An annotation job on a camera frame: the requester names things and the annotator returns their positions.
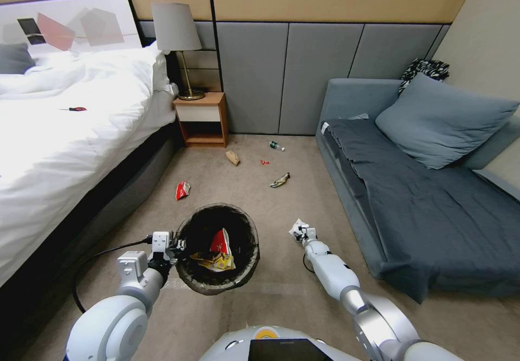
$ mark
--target nightstand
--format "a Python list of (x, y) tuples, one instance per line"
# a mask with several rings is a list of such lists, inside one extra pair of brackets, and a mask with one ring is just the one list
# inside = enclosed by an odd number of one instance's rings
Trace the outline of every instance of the nightstand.
[(226, 147), (228, 112), (223, 92), (208, 92), (200, 100), (173, 101), (187, 147)]

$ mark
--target plastic bottle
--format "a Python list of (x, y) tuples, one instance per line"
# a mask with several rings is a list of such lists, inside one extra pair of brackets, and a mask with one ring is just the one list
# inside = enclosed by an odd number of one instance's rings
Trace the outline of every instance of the plastic bottle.
[(276, 143), (275, 141), (270, 141), (269, 142), (269, 146), (271, 146), (271, 148), (275, 149), (275, 150), (280, 150), (280, 151), (285, 151), (285, 147), (282, 147), (280, 146), (278, 143)]

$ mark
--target dark gray blanket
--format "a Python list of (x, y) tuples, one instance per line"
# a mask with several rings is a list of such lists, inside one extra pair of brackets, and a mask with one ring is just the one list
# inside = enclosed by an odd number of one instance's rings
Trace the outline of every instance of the dark gray blanket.
[(387, 262), (381, 277), (422, 302), (429, 288), (520, 291), (520, 203), (463, 167), (431, 170), (372, 120), (327, 120), (368, 200)]

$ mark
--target red snack wrapper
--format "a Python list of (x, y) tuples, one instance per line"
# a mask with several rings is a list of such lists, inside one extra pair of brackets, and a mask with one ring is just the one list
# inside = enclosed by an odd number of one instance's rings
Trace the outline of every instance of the red snack wrapper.
[(177, 185), (177, 191), (175, 193), (175, 199), (179, 201), (183, 197), (186, 197), (190, 194), (190, 184), (186, 181), (181, 181), (179, 185)]
[(225, 228), (220, 229), (213, 237), (211, 242), (210, 251), (215, 253), (231, 254), (229, 248), (229, 236)]

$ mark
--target sofa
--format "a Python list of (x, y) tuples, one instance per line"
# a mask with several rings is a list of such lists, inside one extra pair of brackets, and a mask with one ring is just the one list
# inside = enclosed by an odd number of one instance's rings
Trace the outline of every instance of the sofa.
[(428, 169), (374, 122), (396, 102), (400, 83), (330, 80), (316, 130), (372, 276), (418, 303), (430, 290), (518, 293), (520, 194), (482, 169), (519, 137), (520, 119), (460, 160)]

